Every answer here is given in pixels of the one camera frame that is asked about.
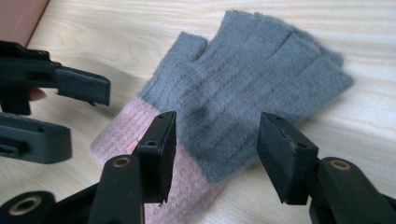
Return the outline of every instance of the black clamp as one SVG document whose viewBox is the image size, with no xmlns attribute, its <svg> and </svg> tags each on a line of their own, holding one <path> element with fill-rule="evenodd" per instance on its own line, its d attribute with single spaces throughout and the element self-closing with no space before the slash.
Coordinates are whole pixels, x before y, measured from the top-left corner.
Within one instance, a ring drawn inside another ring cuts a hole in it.
<svg viewBox="0 0 396 224">
<path fill-rule="evenodd" d="M 318 159 L 318 147 L 287 120 L 262 113 L 257 150 L 282 203 L 312 198 L 312 223 L 396 223 L 394 199 L 352 162 Z"/>
<path fill-rule="evenodd" d="M 69 159 L 72 155 L 69 129 L 10 115 L 31 114 L 32 88 L 56 88 L 62 96 L 91 105 L 109 105 L 110 81 L 63 67 L 51 61 L 46 51 L 0 41 L 0 104 L 4 112 L 0 113 L 0 156 L 39 163 Z"/>
<path fill-rule="evenodd" d="M 0 207 L 1 223 L 145 223 L 144 203 L 167 202 L 176 143 L 176 112 L 163 113 L 133 154 L 106 162 L 99 183 L 57 203 L 50 192 L 23 193 Z"/>
</svg>

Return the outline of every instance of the glove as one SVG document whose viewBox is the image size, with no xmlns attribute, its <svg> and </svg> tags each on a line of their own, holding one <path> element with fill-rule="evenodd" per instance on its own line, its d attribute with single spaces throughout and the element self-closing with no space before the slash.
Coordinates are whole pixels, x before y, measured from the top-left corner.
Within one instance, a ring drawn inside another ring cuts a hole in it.
<svg viewBox="0 0 396 224">
<path fill-rule="evenodd" d="M 104 163 L 130 153 L 160 112 L 177 112 L 169 202 L 148 223 L 186 223 L 256 154 L 262 111 L 296 123 L 352 85 L 342 58 L 283 21 L 229 11 L 206 41 L 182 33 L 138 97 L 92 143 Z"/>
</svg>

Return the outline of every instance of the clamp jaw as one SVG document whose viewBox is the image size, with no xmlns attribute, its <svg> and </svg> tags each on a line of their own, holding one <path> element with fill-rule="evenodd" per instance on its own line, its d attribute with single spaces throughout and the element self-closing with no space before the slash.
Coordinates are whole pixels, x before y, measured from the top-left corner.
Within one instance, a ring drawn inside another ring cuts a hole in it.
<svg viewBox="0 0 396 224">
<path fill-rule="evenodd" d="M 396 223 L 396 200 L 352 162 L 318 159 L 318 147 L 280 116 L 262 113 L 257 151 L 282 203 L 312 198 L 312 223 Z"/>
<path fill-rule="evenodd" d="M 46 51 L 0 41 L 0 156 L 46 164 L 69 159 L 68 128 L 17 116 L 31 114 L 31 88 L 56 88 L 62 96 L 109 105 L 110 81 L 63 67 Z"/>
<path fill-rule="evenodd" d="M 176 112 L 163 113 L 132 155 L 106 162 L 99 183 L 57 203 L 50 192 L 23 193 L 0 207 L 1 223 L 145 223 L 144 203 L 167 202 L 176 143 Z"/>
</svg>

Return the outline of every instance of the brown object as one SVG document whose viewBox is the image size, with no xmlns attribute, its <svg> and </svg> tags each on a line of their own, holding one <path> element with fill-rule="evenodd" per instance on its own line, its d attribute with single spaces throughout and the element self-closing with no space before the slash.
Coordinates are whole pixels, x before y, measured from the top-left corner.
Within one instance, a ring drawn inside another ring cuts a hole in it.
<svg viewBox="0 0 396 224">
<path fill-rule="evenodd" d="M 27 46 L 49 0 L 0 0 L 0 40 Z"/>
</svg>

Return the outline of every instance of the table surface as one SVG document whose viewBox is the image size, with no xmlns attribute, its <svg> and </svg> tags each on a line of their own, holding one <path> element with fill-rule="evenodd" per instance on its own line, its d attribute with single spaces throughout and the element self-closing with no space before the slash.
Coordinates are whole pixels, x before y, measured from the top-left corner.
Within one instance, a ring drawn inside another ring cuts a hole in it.
<svg viewBox="0 0 396 224">
<path fill-rule="evenodd" d="M 379 191 L 396 198 L 396 1 L 50 1 L 30 49 L 112 82 L 111 105 L 57 96 L 31 103 L 32 118 L 72 130 L 74 156 L 52 165 L 0 158 L 0 203 L 26 191 L 57 200 L 97 182 L 89 153 L 95 136 L 150 79 L 181 31 L 212 39 L 224 12 L 283 19 L 342 52 L 355 85 L 299 129 L 319 148 L 357 164 Z M 256 160 L 238 173 L 196 223 L 309 223 L 307 206 L 281 204 Z"/>
</svg>

